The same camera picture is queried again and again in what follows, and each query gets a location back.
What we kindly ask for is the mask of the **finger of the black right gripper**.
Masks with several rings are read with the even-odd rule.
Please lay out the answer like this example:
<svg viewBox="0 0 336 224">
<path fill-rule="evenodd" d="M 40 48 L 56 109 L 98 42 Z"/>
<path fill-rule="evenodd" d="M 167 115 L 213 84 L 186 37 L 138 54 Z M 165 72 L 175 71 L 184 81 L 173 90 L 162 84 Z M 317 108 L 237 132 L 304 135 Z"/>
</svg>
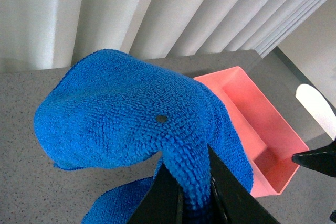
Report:
<svg viewBox="0 0 336 224">
<path fill-rule="evenodd" d="M 315 150 L 293 154 L 291 159 L 300 166 L 335 177 L 335 142 Z"/>
</svg>

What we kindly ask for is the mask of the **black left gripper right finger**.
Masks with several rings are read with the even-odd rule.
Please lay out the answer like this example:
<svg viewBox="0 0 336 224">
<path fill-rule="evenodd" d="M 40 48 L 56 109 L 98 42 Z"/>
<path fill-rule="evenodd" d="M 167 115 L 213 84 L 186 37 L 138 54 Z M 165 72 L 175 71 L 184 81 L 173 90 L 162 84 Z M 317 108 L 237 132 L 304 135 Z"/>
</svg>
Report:
<svg viewBox="0 0 336 224">
<path fill-rule="evenodd" d="M 240 184 L 209 146 L 212 223 L 277 224 L 278 221 Z"/>
</svg>

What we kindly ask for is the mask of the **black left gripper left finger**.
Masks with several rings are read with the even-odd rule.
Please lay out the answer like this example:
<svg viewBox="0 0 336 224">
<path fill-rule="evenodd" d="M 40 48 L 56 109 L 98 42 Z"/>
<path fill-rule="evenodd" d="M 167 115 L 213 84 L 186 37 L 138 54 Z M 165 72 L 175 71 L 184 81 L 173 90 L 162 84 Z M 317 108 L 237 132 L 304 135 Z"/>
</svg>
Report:
<svg viewBox="0 0 336 224">
<path fill-rule="evenodd" d="M 183 191 L 164 164 L 128 223 L 182 223 Z"/>
</svg>

